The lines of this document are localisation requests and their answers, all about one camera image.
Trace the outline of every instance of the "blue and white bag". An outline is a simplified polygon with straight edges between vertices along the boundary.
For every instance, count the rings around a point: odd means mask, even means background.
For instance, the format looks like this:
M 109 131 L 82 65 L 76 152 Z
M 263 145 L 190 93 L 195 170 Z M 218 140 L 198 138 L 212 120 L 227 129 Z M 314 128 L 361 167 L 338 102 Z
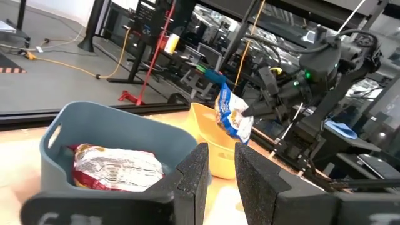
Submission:
M 216 121 L 232 138 L 247 144 L 250 140 L 254 117 L 243 117 L 242 112 L 249 106 L 237 97 L 226 83 L 215 101 Z

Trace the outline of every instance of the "gray floor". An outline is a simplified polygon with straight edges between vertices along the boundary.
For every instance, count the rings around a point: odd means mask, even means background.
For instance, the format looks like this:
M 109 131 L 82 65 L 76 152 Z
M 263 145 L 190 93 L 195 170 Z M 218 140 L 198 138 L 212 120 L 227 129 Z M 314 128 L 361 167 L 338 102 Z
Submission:
M 0 0 L 0 20 L 7 18 L 17 20 L 18 4 L 8 0 Z M 44 38 L 74 39 L 81 26 L 74 21 L 63 19 L 55 15 L 28 8 L 25 14 L 23 30 L 30 35 L 31 48 L 40 45 Z M 22 47 L 21 39 L 8 39 L 0 35 L 0 43 Z M 119 57 L 121 49 L 103 39 L 96 39 L 96 45 L 107 52 Z M 51 42 L 55 45 L 62 42 Z M 62 61 L 77 66 L 94 74 L 108 75 L 116 67 L 116 63 L 109 56 L 95 49 L 96 53 L 85 52 L 77 47 L 79 42 L 48 49 L 48 52 L 35 54 L 38 57 Z M 123 90 L 138 95 L 141 86 L 130 84 L 113 84 L 106 80 L 96 80 L 81 71 L 61 65 L 44 62 L 29 61 L 21 56 L 6 54 L 15 63 L 24 68 L 26 74 L 0 73 L 0 113 L 14 111 L 31 111 L 44 109 L 59 109 L 71 101 L 94 101 L 105 105 L 131 104 L 119 102 L 118 97 Z M 115 78 L 126 78 L 129 72 L 120 67 Z M 144 79 L 145 74 L 138 74 Z M 143 101 L 145 103 L 165 103 L 171 93 L 176 90 L 165 81 L 149 81 Z

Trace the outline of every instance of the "black metal frame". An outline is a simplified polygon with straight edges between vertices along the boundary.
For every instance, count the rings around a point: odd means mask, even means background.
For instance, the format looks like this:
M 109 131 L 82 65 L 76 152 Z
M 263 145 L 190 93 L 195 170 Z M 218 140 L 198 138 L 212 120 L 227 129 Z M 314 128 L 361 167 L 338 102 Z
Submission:
M 24 16 L 25 16 L 25 9 L 26 9 L 26 1 L 27 0 L 21 0 L 19 3 L 19 11 L 18 11 L 18 19 L 17 19 L 17 24 L 15 25 L 10 19 L 6 19 L 6 23 L 13 27 L 16 32 L 15 33 L 6 33 L 7 35 L 15 36 L 15 37 L 20 37 L 25 39 L 25 47 L 29 48 L 31 44 L 31 37 L 29 37 L 24 31 L 23 31 L 23 24 L 24 24 Z

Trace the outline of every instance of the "bin handle cutout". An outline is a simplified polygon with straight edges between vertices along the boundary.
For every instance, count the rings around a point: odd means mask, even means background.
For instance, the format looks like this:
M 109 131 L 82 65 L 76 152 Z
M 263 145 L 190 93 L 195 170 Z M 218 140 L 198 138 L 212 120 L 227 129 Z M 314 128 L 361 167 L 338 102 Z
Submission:
M 47 144 L 47 147 L 49 149 L 52 148 L 53 143 L 57 140 L 59 134 L 60 134 L 60 130 L 61 130 L 61 123 L 56 127 L 56 129 L 54 130 L 54 132 L 51 134 L 50 138 L 49 138 L 49 142 Z

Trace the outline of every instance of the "snack bag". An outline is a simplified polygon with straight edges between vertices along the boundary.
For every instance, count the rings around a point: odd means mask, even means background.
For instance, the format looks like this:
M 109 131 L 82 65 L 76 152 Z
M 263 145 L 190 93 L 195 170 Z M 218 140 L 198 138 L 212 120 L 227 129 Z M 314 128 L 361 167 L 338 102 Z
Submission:
M 215 101 L 216 121 L 232 138 L 244 144 L 250 140 L 254 122 L 252 116 L 242 116 L 242 112 L 248 107 L 243 99 L 233 94 L 226 83 L 222 84 L 221 92 Z
M 163 166 L 151 152 L 109 149 L 90 144 L 74 151 L 75 185 L 103 191 L 143 192 L 163 178 Z

